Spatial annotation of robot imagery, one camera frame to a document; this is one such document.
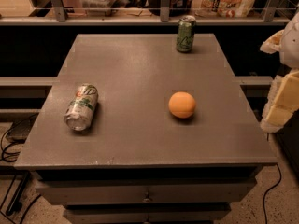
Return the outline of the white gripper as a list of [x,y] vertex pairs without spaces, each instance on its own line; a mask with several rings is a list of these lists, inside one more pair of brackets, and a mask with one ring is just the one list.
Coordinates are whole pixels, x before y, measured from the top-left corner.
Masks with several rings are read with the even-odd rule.
[[261,128],[266,133],[275,133],[299,109],[299,70],[291,70],[284,77],[273,79],[267,103],[262,113]]

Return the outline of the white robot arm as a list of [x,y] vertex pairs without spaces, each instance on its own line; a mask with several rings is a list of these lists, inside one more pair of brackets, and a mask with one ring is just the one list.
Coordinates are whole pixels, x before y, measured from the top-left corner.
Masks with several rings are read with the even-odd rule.
[[287,75],[275,76],[263,109],[261,128],[266,133],[275,133],[299,110],[299,14],[264,41],[260,51],[278,52],[280,62],[291,69]]

